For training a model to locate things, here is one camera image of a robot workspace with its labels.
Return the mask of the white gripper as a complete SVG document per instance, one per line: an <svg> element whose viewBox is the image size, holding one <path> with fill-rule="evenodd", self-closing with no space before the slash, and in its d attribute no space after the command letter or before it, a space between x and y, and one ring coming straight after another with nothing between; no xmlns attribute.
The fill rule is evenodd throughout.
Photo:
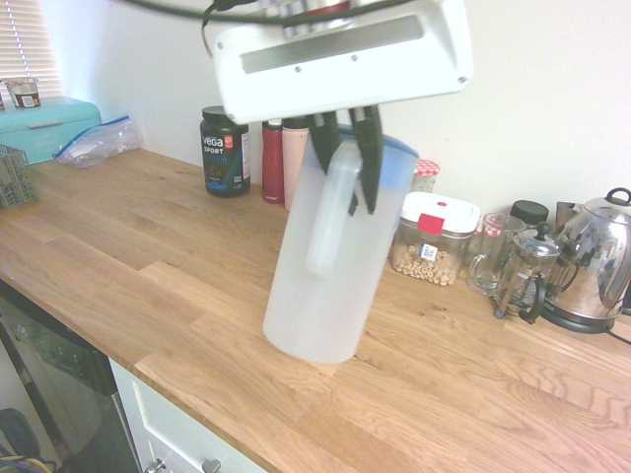
<svg viewBox="0 0 631 473"><path fill-rule="evenodd" d="M457 93L473 74L461 1L411 1L294 37L246 24L217 34L212 55L223 108L234 122L310 114L324 173L340 144L335 111L351 108L370 215L384 155L376 104Z"/></svg>

